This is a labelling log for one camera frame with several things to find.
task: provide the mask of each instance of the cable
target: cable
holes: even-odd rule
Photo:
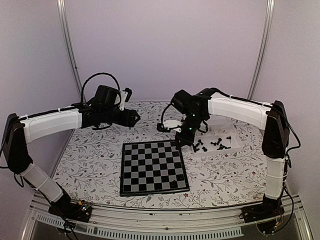
[[[163,110],[162,114],[161,114],[161,125],[164,125],[164,116],[165,116],[165,112],[168,110],[168,108],[172,105],[172,103],[170,102]]]
[[[47,196],[46,196],[43,192],[41,192],[40,190],[38,190],[38,192],[42,194],[42,196],[45,198],[45,200],[50,204],[50,206],[55,210],[55,212],[56,212],[57,214],[59,214],[60,218],[62,218],[62,220],[63,220],[64,223],[65,223],[65,225],[64,225],[64,230],[67,231],[67,228],[66,228],[66,225],[67,225],[67,226],[69,227],[69,229],[71,230],[74,238],[75,238],[76,240],[79,240],[79,238],[77,237],[77,235],[76,235],[76,233],[74,232],[73,228],[70,226],[69,221],[68,221],[65,217],[63,217],[63,216],[60,215],[60,213],[59,213],[59,212],[56,210],[56,208],[51,204],[50,200],[47,198]],[[70,237],[68,236],[68,233],[65,234],[65,236],[66,236],[69,240],[72,240],[72,238],[70,238]]]
[[[91,77],[89,77],[89,78],[84,82],[84,84],[83,84],[83,86],[82,86],[82,89],[81,89],[81,99],[80,99],[80,103],[82,103],[82,104],[84,103],[84,92],[85,92],[85,87],[86,87],[87,83],[88,83],[91,79],[93,79],[94,77],[99,76],[99,75],[107,75],[107,76],[111,77],[111,78],[115,81],[115,84],[116,84],[116,86],[117,86],[117,88],[118,88],[118,91],[119,91],[118,95],[119,95],[119,97],[120,97],[120,102],[119,102],[119,105],[120,105],[120,103],[121,103],[121,94],[120,94],[120,86],[119,86],[119,83],[118,83],[117,79],[116,79],[112,74],[107,73],[107,72],[98,72],[98,73],[96,73],[96,74],[93,74]]]
[[[104,130],[104,129],[108,129],[112,126],[112,123],[108,126],[104,126],[104,127],[94,127],[92,128],[92,130]]]
[[[285,155],[288,157],[288,165],[289,167],[291,168],[292,167],[292,164],[291,164],[291,159],[290,159],[290,155],[289,155],[289,151],[293,150],[293,149],[298,149],[301,147],[301,142],[300,142],[300,139],[298,137],[298,135],[296,134],[294,128],[290,125],[288,119],[283,115],[283,113],[281,111],[279,111],[278,109],[276,109],[275,107],[273,108],[273,110],[275,110],[279,115],[280,117],[282,117],[285,121],[285,123],[287,124],[287,126],[289,127],[289,129],[291,130],[292,134],[294,135],[296,141],[298,142],[298,145],[297,146],[292,146],[290,148],[288,148],[288,150],[285,152]]]
[[[24,187],[25,187],[24,179],[22,178],[21,175],[19,175],[19,176],[20,176],[21,182],[19,182],[18,179],[16,178],[16,174],[15,174],[15,173],[13,174],[13,178],[14,178],[15,182],[16,182],[20,187],[24,188]]]
[[[286,193],[286,194],[289,196],[289,198],[291,199],[291,202],[292,202],[292,210],[291,210],[291,213],[290,213],[290,216],[289,216],[288,220],[285,222],[284,225],[282,225],[281,228],[278,228],[278,229],[275,231],[275,233],[277,233],[277,232],[281,231],[282,229],[284,229],[285,226],[290,222],[290,220],[291,220],[291,218],[292,218],[292,216],[293,216],[293,214],[294,214],[294,209],[295,209],[295,201],[294,201],[293,197],[290,195],[289,191],[287,190],[287,187],[285,186],[285,184],[283,184],[283,189],[284,189],[285,193]]]

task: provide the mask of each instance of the chessboard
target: chessboard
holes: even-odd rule
[[[124,143],[120,196],[170,194],[189,191],[181,153],[174,140]]]

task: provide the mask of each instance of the white plastic cover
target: white plastic cover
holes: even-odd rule
[[[62,195],[62,189],[37,165],[31,163],[20,175],[41,191],[50,201],[56,202]]]
[[[28,144],[47,135],[81,128],[82,115],[79,109],[75,108],[28,118],[22,120],[21,123],[25,124],[23,130],[25,141]]]
[[[267,177],[265,196],[270,199],[278,199],[283,189],[284,158],[270,158],[266,156]]]
[[[268,116],[266,111],[270,111],[270,107],[228,98],[218,92],[211,95],[211,99],[208,101],[209,114],[237,119],[261,130],[266,128]]]

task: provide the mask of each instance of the gray square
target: gray square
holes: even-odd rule
[[[135,184],[135,185],[131,185],[131,192],[138,192],[139,191],[139,185]]]
[[[146,185],[146,190],[147,191],[153,191],[155,190],[155,185],[153,183],[149,183]]]
[[[145,176],[146,176],[147,178],[151,178],[151,177],[154,176],[154,172],[153,172],[153,171],[146,171],[146,172],[145,172]]]
[[[158,159],[159,158],[159,154],[158,153],[152,153],[152,158],[153,159]]]
[[[161,176],[168,176],[168,170],[167,169],[164,169],[164,170],[160,170],[161,172]]]
[[[174,162],[174,163],[180,163],[180,162],[181,162],[180,157],[179,157],[179,156],[175,156],[175,157],[173,158],[173,162]]]
[[[153,170],[160,170],[160,165],[159,164],[155,164],[152,166]]]
[[[152,165],[152,159],[146,159],[145,165]]]
[[[154,181],[155,184],[160,184],[161,183],[161,177],[160,176],[155,176],[153,178],[153,181]]]
[[[146,166],[143,165],[143,166],[139,166],[139,172],[145,172],[146,171]]]
[[[146,183],[147,181],[145,177],[139,178],[139,184],[146,184]]]
[[[144,150],[144,153],[145,153],[145,154],[151,154],[151,148],[146,148],[146,149]]]
[[[124,149],[125,150],[131,150],[132,149],[132,145],[131,144],[125,145]]]
[[[174,163],[167,163],[167,168],[168,169],[175,169],[175,164]]]
[[[167,158],[172,158],[172,152],[170,151],[170,152],[166,152],[165,153],[165,156],[167,157]]]
[[[159,159],[159,163],[160,164],[166,164],[167,163],[167,159],[166,158],[160,158]]]
[[[139,165],[139,161],[138,160],[132,160],[131,161],[131,166],[138,166]]]
[[[184,174],[184,171],[182,171],[182,168],[177,168],[177,169],[175,170],[175,174],[176,174],[176,175]]]
[[[185,181],[178,181],[178,188],[185,188],[186,187],[186,183]]]
[[[163,182],[162,183],[162,189],[170,189],[170,183],[169,182]]]
[[[171,147],[171,143],[169,141],[165,141],[163,144],[165,147]]]
[[[123,179],[123,185],[131,185],[131,179],[130,178]]]
[[[139,177],[139,173],[137,172],[137,171],[133,171],[132,173],[131,173],[131,178],[132,179],[137,179]]]
[[[169,181],[170,181],[170,182],[177,181],[176,175],[170,175],[170,176],[169,176]]]
[[[124,173],[131,173],[131,166],[125,166],[123,172]]]

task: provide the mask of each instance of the black square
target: black square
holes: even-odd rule
[[[155,190],[161,190],[162,189],[162,183],[155,183],[154,184],[154,189]]]
[[[166,154],[164,152],[159,152],[159,158],[164,159]]]
[[[146,171],[152,171],[153,170],[152,165],[145,165],[145,170]]]
[[[181,168],[182,168],[181,162],[175,162],[175,163],[174,163],[174,168],[176,168],[176,169],[181,169]]]
[[[131,178],[131,172],[125,172],[125,173],[123,174],[123,177],[124,177],[125,179],[130,179],[130,178]]]
[[[166,162],[167,162],[168,164],[172,164],[172,163],[174,162],[174,158],[173,158],[173,157],[167,157],[167,158],[166,158]]]
[[[138,176],[139,176],[139,178],[145,178],[146,177],[146,172],[145,171],[140,171]]]
[[[152,164],[159,164],[159,158],[152,159]]]
[[[131,185],[139,184],[139,178],[131,178]]]
[[[185,179],[185,178],[184,178],[184,175],[183,175],[183,174],[178,174],[178,175],[176,176],[176,179],[177,179],[178,181],[182,181],[182,180]]]
[[[131,161],[124,161],[124,166],[125,167],[130,167],[131,166]]]
[[[139,166],[144,166],[144,165],[146,165],[146,160],[144,160],[144,159],[138,160],[138,165],[139,165]]]
[[[166,163],[160,164],[160,170],[166,170],[166,169],[168,169],[168,166]]]
[[[145,159],[152,159],[152,154],[151,153],[147,153],[145,156],[144,156]]]
[[[154,177],[160,177],[161,176],[161,171],[160,170],[153,171],[153,176]]]
[[[138,166],[131,166],[131,172],[139,172]]]
[[[124,192],[131,192],[131,185],[124,185],[123,186],[123,191]]]
[[[153,184],[154,183],[154,178],[153,177],[147,177],[145,181],[146,181],[147,184]]]
[[[169,177],[168,176],[162,176],[161,177],[161,182],[168,183],[169,182]]]
[[[174,170],[174,169],[168,169],[168,174],[169,174],[169,175],[176,175],[176,170]]]
[[[147,191],[147,185],[146,184],[139,184],[139,191]]]

